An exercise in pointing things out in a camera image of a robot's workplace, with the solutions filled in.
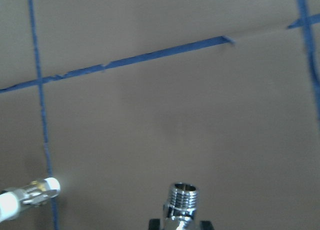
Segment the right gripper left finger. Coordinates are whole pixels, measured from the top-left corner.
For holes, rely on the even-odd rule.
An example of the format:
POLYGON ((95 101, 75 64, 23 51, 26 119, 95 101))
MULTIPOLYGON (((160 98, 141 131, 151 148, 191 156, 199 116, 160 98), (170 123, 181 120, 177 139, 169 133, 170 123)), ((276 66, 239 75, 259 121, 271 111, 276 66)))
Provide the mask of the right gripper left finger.
POLYGON ((163 220, 152 218, 148 221, 148 230, 163 230, 163 220))

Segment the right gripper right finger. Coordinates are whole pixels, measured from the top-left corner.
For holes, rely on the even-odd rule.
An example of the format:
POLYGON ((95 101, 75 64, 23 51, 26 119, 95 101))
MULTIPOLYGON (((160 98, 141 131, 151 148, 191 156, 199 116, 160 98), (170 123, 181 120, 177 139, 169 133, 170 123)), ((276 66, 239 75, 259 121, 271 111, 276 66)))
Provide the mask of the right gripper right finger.
POLYGON ((200 230, 214 230, 214 226, 210 220, 201 220, 199 222, 200 230))

